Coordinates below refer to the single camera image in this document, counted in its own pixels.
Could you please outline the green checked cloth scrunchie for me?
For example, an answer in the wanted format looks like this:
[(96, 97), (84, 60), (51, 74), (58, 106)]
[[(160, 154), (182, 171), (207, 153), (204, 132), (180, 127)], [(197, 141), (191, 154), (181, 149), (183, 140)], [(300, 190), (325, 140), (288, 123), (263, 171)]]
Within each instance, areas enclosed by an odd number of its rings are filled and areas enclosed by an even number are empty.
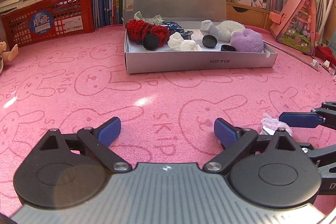
[(141, 12), (138, 11), (134, 14), (134, 19), (135, 20), (142, 20), (146, 23), (152, 24), (152, 25), (160, 25), (164, 22), (163, 17), (161, 17), (160, 15), (156, 15), (152, 18), (145, 18), (142, 16)]

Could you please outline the blue patterned cloth pouch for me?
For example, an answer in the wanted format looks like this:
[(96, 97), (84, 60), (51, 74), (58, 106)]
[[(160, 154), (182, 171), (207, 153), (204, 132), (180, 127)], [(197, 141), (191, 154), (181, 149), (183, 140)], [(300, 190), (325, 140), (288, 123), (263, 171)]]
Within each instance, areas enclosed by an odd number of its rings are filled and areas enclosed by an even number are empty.
[(163, 21), (161, 26), (166, 27), (169, 30), (170, 35), (175, 34), (176, 32), (181, 35), (185, 40), (191, 40), (192, 31), (185, 30), (179, 24), (172, 21)]

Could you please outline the pink triangular toy house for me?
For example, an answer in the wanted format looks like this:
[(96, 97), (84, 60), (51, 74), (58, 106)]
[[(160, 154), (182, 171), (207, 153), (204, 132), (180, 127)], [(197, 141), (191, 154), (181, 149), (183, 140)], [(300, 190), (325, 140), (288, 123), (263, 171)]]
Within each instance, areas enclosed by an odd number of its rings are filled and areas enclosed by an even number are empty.
[(318, 38), (316, 0), (288, 0), (280, 12), (271, 12), (269, 19), (269, 31), (279, 43), (313, 55)]

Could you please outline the white fluffy plush toy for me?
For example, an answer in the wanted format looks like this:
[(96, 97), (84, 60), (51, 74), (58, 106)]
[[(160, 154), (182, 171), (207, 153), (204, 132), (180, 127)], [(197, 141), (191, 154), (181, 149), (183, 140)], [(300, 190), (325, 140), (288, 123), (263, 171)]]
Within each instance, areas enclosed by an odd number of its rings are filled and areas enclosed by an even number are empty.
[(232, 35), (235, 32), (242, 32), (245, 26), (233, 20), (225, 20), (217, 25), (218, 40), (224, 43), (229, 43)]

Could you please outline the black round container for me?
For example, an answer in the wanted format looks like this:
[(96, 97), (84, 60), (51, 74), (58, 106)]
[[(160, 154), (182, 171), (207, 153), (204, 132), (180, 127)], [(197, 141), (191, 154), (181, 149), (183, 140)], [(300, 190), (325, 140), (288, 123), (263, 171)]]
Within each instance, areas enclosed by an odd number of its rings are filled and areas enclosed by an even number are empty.
[(208, 49), (213, 49), (216, 47), (218, 41), (217, 38), (215, 36), (212, 35), (205, 35), (202, 38), (202, 44), (204, 47), (208, 48)]

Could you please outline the brown haired doll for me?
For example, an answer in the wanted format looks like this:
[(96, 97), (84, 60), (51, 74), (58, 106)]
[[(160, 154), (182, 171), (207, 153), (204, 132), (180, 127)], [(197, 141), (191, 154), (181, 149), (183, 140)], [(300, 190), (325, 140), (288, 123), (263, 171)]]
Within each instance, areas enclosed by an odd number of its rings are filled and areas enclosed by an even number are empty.
[(17, 57), (17, 55), (19, 53), (19, 48), (18, 48), (18, 45), (15, 44), (15, 46), (13, 46), (13, 48), (10, 51), (7, 51), (7, 43), (6, 42), (1, 42), (0, 49), (1, 49), (1, 69), (0, 69), (0, 73), (2, 73), (5, 63), (13, 61), (13, 59), (15, 59)]

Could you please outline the silver cardboard box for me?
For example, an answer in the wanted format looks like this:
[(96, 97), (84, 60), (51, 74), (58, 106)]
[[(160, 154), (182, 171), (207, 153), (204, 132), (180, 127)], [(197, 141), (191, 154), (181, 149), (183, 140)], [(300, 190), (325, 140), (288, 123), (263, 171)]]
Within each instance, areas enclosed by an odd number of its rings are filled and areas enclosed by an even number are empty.
[[(193, 39), (202, 43), (200, 32), (203, 20), (218, 25), (226, 18), (226, 0), (123, 0), (122, 17), (125, 22), (140, 12), (145, 19), (160, 15), (164, 20), (193, 31)], [(268, 45), (262, 53), (223, 52), (221, 45), (201, 51), (174, 51), (165, 45), (155, 51), (125, 38), (125, 66), (129, 74), (173, 72), (203, 69), (271, 68), (277, 52)]]

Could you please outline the black round lid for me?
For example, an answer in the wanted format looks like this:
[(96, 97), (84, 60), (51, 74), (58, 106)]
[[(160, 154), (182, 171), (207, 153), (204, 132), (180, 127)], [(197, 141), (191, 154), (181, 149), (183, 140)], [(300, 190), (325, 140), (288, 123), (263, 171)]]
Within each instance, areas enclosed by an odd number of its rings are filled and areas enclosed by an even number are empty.
[(147, 34), (142, 40), (142, 45), (147, 51), (155, 51), (159, 47), (159, 43), (159, 38), (155, 34)]

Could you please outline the purple fluffy scrunchie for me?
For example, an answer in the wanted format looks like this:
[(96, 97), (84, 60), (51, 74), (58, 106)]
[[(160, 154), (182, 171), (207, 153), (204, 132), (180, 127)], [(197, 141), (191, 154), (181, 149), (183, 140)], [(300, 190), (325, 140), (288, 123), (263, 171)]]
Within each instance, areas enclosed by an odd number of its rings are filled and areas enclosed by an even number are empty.
[(235, 32), (230, 40), (230, 45), (238, 52), (262, 53), (264, 51), (262, 35), (249, 28)]

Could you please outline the red plastic crate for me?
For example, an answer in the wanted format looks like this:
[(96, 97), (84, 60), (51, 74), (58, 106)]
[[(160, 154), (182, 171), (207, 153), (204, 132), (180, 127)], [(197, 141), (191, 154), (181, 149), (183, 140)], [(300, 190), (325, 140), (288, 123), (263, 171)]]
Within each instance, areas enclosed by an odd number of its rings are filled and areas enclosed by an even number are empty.
[(94, 32), (92, 0), (43, 0), (1, 15), (10, 48)]

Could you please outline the metal rod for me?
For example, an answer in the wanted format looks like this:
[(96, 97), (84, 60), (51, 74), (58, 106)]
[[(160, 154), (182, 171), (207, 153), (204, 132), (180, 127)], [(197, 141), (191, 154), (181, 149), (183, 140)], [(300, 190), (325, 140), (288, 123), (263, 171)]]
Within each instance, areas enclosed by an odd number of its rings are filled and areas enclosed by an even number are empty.
[(311, 68), (315, 69), (316, 71), (319, 71), (320, 63), (318, 61), (316, 61), (315, 63), (313, 62), (313, 60), (315, 59), (314, 56), (303, 53), (302, 51), (299, 51), (298, 49), (291, 48), (290, 46), (286, 44), (279, 43), (276, 40), (268, 41), (266, 39), (263, 39), (263, 41), (269, 46), (274, 47), (277, 50), (280, 50), (290, 55), (291, 57), (301, 61), (302, 63), (309, 65)]

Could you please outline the wooden drawer organizer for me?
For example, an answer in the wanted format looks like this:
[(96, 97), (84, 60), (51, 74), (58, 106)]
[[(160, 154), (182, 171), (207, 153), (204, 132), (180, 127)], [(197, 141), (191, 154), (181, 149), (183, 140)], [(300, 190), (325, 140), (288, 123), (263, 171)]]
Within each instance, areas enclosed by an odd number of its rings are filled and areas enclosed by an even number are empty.
[(247, 26), (260, 27), (269, 30), (272, 20), (269, 18), (270, 11), (241, 5), (234, 2), (226, 3), (226, 19), (239, 22)]

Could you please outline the white cloth scrunchie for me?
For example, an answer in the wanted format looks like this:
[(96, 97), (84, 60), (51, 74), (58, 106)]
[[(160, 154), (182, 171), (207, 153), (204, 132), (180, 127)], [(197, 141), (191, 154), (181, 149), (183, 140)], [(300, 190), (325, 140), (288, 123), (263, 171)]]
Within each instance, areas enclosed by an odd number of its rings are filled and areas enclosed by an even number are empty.
[(174, 51), (202, 51), (199, 44), (193, 40), (184, 39), (179, 32), (170, 35), (167, 45)]

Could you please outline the red crocheted pouch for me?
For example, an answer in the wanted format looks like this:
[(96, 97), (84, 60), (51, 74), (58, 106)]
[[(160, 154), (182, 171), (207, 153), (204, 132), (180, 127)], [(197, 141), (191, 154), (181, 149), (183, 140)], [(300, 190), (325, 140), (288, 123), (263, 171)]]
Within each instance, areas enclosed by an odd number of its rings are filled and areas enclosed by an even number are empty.
[(153, 34), (159, 39), (159, 47), (163, 47), (169, 40), (170, 31), (167, 27), (153, 25), (143, 20), (132, 19), (126, 24), (126, 32), (130, 40), (140, 43), (148, 34)]

